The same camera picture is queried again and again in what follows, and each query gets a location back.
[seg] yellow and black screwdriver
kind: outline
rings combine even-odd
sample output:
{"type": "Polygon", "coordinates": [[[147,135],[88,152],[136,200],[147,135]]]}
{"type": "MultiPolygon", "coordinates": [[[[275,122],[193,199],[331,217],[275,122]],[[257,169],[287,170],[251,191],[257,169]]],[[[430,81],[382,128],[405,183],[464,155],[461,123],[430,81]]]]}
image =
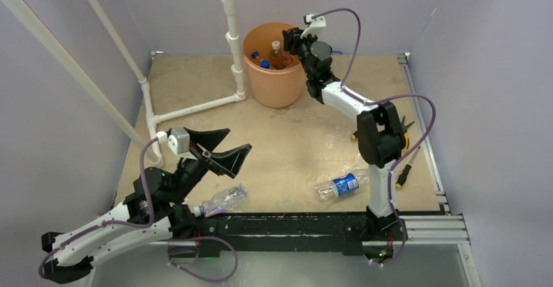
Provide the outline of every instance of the yellow and black screwdriver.
{"type": "Polygon", "coordinates": [[[417,148],[417,150],[413,153],[413,156],[411,157],[411,160],[409,160],[409,163],[405,165],[405,168],[403,169],[403,172],[399,174],[398,178],[396,179],[396,188],[401,188],[403,184],[407,181],[407,176],[409,175],[409,171],[413,167],[413,160],[417,157],[417,154],[419,153],[419,150],[421,150],[421,146],[417,148]]]}

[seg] wooden table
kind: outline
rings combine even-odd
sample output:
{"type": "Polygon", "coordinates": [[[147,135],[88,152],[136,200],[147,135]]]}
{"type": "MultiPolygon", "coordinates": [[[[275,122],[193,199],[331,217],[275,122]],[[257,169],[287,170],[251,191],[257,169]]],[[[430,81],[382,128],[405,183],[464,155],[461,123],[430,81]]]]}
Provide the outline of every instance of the wooden table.
{"type": "MultiPolygon", "coordinates": [[[[342,77],[349,55],[334,57],[333,72],[342,77]]],[[[235,93],[230,65],[232,57],[156,56],[149,75],[154,112],[167,113],[235,93]]],[[[395,55],[361,55],[353,65],[348,87],[372,100],[406,93],[405,79],[395,55]]],[[[415,120],[411,100],[394,101],[406,121],[415,120]]],[[[148,138],[142,104],[135,129],[148,138]]],[[[230,128],[228,137],[216,151],[251,144],[239,175],[233,180],[211,172],[194,188],[185,202],[198,205],[220,190],[241,183],[248,199],[237,207],[242,212],[364,211],[370,186],[362,186],[341,201],[320,202],[315,185],[321,179],[338,177],[365,167],[357,144],[352,141],[355,123],[330,106],[321,105],[305,91],[294,104],[283,109],[259,104],[248,91],[247,99],[204,112],[161,123],[158,130],[187,127],[194,130],[230,128]]],[[[411,142],[421,133],[409,128],[411,142]]],[[[177,157],[161,145],[167,171],[174,171],[177,157]]],[[[139,177],[139,148],[131,144],[117,192],[116,203],[134,192],[132,182],[139,177]]],[[[409,179],[397,190],[401,211],[437,211],[434,182],[424,153],[413,163],[409,179]]]]}

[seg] screwdriver handle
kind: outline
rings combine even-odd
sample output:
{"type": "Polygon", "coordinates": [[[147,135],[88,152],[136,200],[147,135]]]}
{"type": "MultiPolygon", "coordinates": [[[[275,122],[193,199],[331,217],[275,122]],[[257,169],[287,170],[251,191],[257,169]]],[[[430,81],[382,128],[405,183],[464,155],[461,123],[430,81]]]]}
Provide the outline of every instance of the screwdriver handle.
{"type": "Polygon", "coordinates": [[[407,181],[407,176],[409,175],[410,170],[411,170],[411,164],[405,165],[403,172],[399,174],[396,180],[396,188],[401,188],[401,186],[403,186],[403,184],[407,181]]]}

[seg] blue bottle label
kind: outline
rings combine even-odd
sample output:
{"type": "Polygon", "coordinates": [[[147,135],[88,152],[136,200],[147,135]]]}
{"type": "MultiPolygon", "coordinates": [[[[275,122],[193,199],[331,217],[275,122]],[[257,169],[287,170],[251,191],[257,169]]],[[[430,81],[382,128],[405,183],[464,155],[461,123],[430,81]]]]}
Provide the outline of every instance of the blue bottle label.
{"type": "Polygon", "coordinates": [[[343,194],[347,194],[348,192],[354,191],[355,189],[359,188],[359,182],[357,181],[357,178],[355,178],[355,175],[349,173],[348,175],[336,178],[333,180],[334,185],[336,185],[336,189],[338,189],[338,196],[341,196],[343,194]]]}

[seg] bucket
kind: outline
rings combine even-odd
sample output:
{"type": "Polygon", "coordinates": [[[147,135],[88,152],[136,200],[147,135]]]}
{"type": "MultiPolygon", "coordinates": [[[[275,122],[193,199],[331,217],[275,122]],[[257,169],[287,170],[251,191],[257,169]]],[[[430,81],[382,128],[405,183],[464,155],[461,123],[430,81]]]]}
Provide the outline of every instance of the bucket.
{"type": "Polygon", "coordinates": [[[277,40],[283,47],[282,31],[292,27],[295,26],[283,22],[261,24],[246,35],[242,45],[254,98],[270,108],[283,108],[294,103],[305,90],[305,73],[297,56],[292,57],[285,69],[271,70],[257,65],[252,53],[257,51],[260,59],[268,60],[271,43],[277,40]]]}

